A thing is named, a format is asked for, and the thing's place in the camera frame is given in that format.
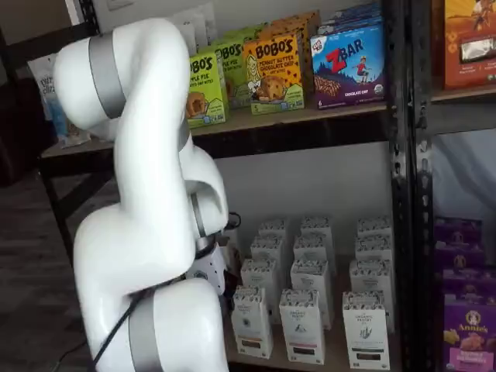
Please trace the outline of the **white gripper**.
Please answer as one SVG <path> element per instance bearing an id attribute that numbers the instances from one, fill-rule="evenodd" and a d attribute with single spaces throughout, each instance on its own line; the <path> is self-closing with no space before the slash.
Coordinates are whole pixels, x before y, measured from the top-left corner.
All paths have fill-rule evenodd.
<path id="1" fill-rule="evenodd" d="M 226 290 L 226 269 L 226 262 L 219 247 L 204 249 L 197 253 L 187 272 L 187 278 L 205 279 L 215 289 L 216 294 L 221 296 Z"/>

